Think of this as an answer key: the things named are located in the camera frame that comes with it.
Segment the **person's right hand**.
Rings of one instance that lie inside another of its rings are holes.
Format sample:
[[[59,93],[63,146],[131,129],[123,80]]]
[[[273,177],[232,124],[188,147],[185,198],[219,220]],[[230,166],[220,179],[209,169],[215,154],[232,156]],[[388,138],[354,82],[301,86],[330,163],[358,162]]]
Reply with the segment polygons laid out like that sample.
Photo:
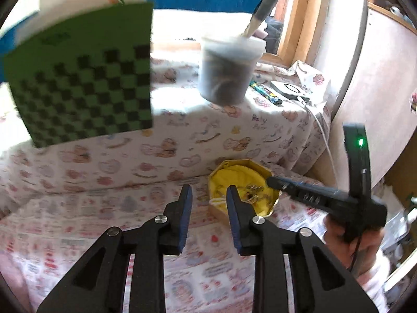
[[[327,215],[324,219],[326,232],[324,242],[327,248],[346,267],[353,268],[355,277],[363,275],[370,270],[377,260],[377,252],[384,238],[384,229],[366,230],[359,238],[352,242],[344,241],[345,228]]]

